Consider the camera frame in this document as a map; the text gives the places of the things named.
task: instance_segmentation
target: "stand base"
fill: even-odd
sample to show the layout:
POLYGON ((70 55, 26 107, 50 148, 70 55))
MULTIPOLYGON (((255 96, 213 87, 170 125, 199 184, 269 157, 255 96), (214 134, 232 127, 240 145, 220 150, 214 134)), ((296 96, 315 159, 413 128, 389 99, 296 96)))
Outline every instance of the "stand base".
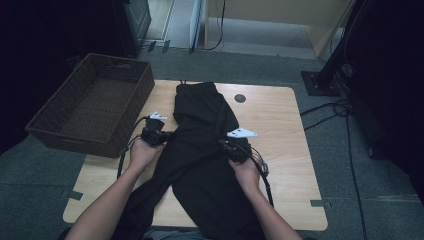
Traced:
POLYGON ((331 81, 328 86, 320 87, 317 84, 316 79, 319 76, 319 72, 306 72, 301 71, 303 82, 305 83, 306 90, 309 95, 312 96, 340 96, 338 86, 334 81, 331 81))

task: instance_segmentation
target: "wooden desk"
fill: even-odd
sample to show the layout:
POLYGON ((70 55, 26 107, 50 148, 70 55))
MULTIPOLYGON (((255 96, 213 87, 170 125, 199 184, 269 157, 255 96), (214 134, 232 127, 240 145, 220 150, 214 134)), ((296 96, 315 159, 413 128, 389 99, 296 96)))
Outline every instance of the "wooden desk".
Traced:
MULTIPOLYGON (((224 0, 205 1, 207 48, 208 18, 221 18, 224 0)), ((231 0, 226 1, 224 17, 305 25, 315 55, 319 57, 337 30, 346 24, 354 3, 355 0, 231 0)))
MULTIPOLYGON (((157 111, 168 117, 163 130, 172 131, 177 127, 172 113, 179 82, 155 82, 140 117, 157 111)), ((257 137, 249 138, 249 142, 269 165, 268 180, 276 210, 297 230, 325 230, 324 208, 311 206, 311 200, 321 200, 321 195, 293 90, 235 84, 216 86, 233 109, 240 126, 258 133, 257 137), (237 103, 234 100, 236 94, 243 94, 246 102, 237 103)), ((143 126, 141 123, 134 135, 140 133, 143 126)), ((74 187, 74 191, 83 193, 84 197, 81 201, 69 199, 63 214, 66 222, 75 222, 82 211, 115 181, 118 162, 119 159, 87 155, 74 187)), ((146 169, 137 186, 152 176, 155 166, 156 161, 146 169)), ((156 206, 153 225, 195 226, 171 189, 156 206)))

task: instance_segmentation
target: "black pants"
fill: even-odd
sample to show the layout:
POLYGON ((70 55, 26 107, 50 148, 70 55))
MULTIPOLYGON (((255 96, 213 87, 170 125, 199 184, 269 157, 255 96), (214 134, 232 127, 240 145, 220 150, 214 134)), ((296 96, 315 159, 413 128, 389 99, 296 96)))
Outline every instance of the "black pants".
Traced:
POLYGON ((239 127, 224 97, 213 83, 181 84, 174 118, 178 123, 175 138, 163 150, 153 177, 131 194, 114 239, 140 239, 171 184, 178 201, 207 237, 264 239, 252 206, 217 143, 239 127))

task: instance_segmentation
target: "brown basket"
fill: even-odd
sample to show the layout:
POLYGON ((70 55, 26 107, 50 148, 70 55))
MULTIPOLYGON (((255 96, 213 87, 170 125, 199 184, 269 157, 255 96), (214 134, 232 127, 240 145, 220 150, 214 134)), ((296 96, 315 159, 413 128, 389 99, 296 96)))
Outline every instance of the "brown basket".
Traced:
POLYGON ((89 54, 26 130, 50 148, 119 157, 154 84, 149 62, 89 54))

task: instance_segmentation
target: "forearm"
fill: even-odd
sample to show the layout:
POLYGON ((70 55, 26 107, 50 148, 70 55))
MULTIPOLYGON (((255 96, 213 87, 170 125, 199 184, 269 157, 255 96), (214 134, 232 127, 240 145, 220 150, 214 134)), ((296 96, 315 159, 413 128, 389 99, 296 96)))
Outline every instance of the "forearm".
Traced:
POLYGON ((110 239, 140 174, 127 169, 80 215, 66 239, 110 239))
POLYGON ((246 190, 245 193, 252 203, 266 239, 301 239, 297 232, 269 204, 259 189, 246 190))

